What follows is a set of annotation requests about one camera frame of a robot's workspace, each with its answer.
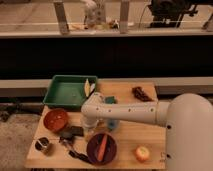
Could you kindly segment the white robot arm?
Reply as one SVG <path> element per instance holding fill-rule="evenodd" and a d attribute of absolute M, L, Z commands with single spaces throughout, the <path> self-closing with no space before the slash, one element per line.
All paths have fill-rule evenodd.
<path fill-rule="evenodd" d="M 213 171 L 213 105 L 200 95 L 186 93 L 171 102 L 106 104 L 101 93 L 94 93 L 81 112 L 87 128 L 100 118 L 165 126 L 166 171 Z"/>

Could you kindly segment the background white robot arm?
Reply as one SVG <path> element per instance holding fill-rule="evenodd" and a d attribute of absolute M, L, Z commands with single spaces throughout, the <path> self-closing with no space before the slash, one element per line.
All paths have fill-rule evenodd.
<path fill-rule="evenodd" d="M 94 0 L 80 0 L 84 3 L 84 24 L 92 28 L 96 24 L 97 4 Z"/>

